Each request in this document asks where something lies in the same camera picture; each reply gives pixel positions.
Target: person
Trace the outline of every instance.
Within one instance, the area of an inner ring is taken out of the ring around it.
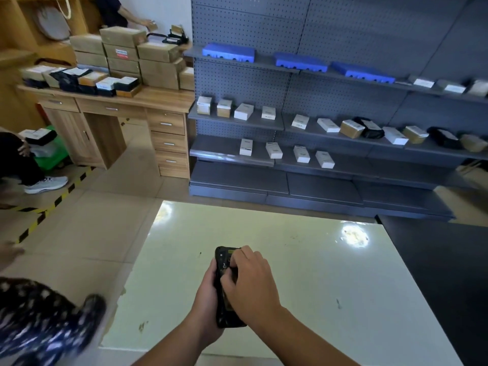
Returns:
[[[0,178],[18,176],[27,194],[38,194],[62,188],[67,177],[46,177],[34,160],[27,141],[0,127]]]
[[[20,254],[13,243],[0,243],[0,272]],[[20,354],[12,366],[53,366],[78,355],[105,310],[100,295],[89,295],[79,308],[44,284],[0,275],[0,359]]]
[[[140,24],[146,28],[152,28],[154,22],[149,19],[139,19],[128,11],[119,0],[95,0],[95,4],[100,11],[101,18],[107,27],[125,27],[127,28],[130,20],[133,23]]]
[[[237,249],[230,266],[239,270],[237,282],[227,269],[221,283],[232,308],[284,365],[358,366],[281,305],[271,268],[260,252],[253,252],[249,246]],[[194,365],[201,352],[222,336],[223,329],[216,321],[216,269],[212,259],[189,314],[133,366]]]

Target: smartphone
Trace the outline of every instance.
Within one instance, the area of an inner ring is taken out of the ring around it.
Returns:
[[[237,248],[229,248],[225,246],[219,246],[215,249],[215,260],[217,261],[217,271],[215,273],[214,286],[217,290],[217,326],[220,328],[227,327],[244,327],[247,326],[237,316],[234,309],[230,305],[225,292],[222,289],[220,278],[224,274],[225,270],[230,267],[230,257]],[[231,267],[232,279],[236,283],[239,272],[237,267]]]

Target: gray sneaker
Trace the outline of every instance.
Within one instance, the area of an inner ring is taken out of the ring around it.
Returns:
[[[43,191],[61,189],[68,183],[67,177],[46,177],[32,186],[25,186],[24,191],[27,194],[38,194]]]

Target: table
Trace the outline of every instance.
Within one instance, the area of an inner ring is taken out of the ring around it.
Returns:
[[[269,260],[282,304],[360,364],[461,365],[383,226],[176,202],[163,202],[101,346],[149,350],[188,313],[215,248],[246,244]],[[276,358],[248,327],[204,354]]]
[[[488,228],[379,216],[465,366],[488,361]]]
[[[144,86],[133,98],[106,98],[17,87],[36,95],[76,165],[110,168],[125,151],[118,118],[138,118],[148,122],[161,176],[190,178],[187,113],[193,91]]]

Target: tile floor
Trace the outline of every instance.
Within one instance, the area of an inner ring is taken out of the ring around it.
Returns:
[[[374,222],[369,218],[190,196],[188,180],[159,176],[144,121],[132,119],[122,130],[127,150],[121,158],[108,171],[95,169],[24,241],[26,254],[0,274],[38,280],[76,304],[81,304],[86,295],[98,292],[107,298],[110,313],[163,200]],[[55,173],[76,179],[85,171],[83,167],[68,166]],[[468,178],[488,189],[486,172],[476,170]],[[14,180],[2,180],[0,204],[43,208],[62,192],[28,196]],[[440,187],[437,192],[453,209],[457,222],[488,226],[485,191],[466,193]],[[35,218],[34,213],[0,209],[0,241],[15,240]],[[74,364],[110,366],[137,359],[139,355],[132,352],[97,350],[103,325],[109,318],[106,316],[89,351]],[[0,361],[0,366],[9,364],[9,360]]]

